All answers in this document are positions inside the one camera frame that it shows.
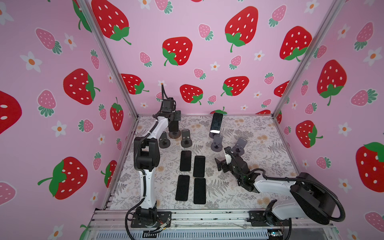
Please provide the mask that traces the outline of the silver edged black phone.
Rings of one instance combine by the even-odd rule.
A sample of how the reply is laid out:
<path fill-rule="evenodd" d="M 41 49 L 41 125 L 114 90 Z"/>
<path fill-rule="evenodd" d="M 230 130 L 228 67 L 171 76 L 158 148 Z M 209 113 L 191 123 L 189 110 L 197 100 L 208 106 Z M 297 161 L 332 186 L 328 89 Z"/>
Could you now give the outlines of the silver edged black phone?
<path fill-rule="evenodd" d="M 206 179 L 205 178 L 195 178 L 194 204 L 196 205 L 206 204 Z"/>

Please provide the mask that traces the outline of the purple edged black phone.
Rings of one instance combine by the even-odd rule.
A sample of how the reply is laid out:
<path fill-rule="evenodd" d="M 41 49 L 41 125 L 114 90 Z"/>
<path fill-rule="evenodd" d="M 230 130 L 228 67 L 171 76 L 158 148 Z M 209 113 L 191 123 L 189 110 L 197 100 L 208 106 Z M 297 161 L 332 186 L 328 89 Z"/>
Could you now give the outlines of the purple edged black phone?
<path fill-rule="evenodd" d="M 190 176 L 179 175 L 177 190 L 176 190 L 176 201 L 187 201 L 189 195 Z"/>

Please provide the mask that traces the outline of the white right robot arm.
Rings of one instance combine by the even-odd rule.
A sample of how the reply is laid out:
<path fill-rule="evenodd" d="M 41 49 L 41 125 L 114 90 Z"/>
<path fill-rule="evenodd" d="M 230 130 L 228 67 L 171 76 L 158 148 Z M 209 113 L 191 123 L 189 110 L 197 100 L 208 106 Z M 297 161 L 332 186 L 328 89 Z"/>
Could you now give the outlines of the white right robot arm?
<path fill-rule="evenodd" d="M 248 192 L 289 197 L 283 202 L 272 200 L 253 222 L 276 226 L 295 218 L 308 218 L 328 225 L 331 221 L 342 222 L 346 218 L 345 209 L 336 194 L 308 173 L 300 173 L 295 178 L 269 177 L 263 169 L 250 170 L 243 158 L 230 147 L 225 148 L 225 159 L 216 159 L 215 162 L 218 171 L 230 172 L 238 186 Z"/>

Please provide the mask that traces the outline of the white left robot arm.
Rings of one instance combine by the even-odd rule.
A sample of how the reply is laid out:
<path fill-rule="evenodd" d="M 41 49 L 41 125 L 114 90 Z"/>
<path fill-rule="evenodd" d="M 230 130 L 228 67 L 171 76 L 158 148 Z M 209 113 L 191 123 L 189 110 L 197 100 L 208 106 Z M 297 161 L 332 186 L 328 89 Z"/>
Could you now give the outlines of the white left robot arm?
<path fill-rule="evenodd" d="M 154 123 L 143 137 L 134 139 L 134 169 L 140 174 L 142 199 L 136 207 L 137 219 L 147 225 L 157 221 L 157 202 L 155 197 L 155 171 L 160 163 L 159 141 L 162 134 L 169 129 L 170 138 L 181 136 L 179 121 L 181 111 L 176 110 L 173 98 L 162 100 L 160 110 L 153 115 Z"/>

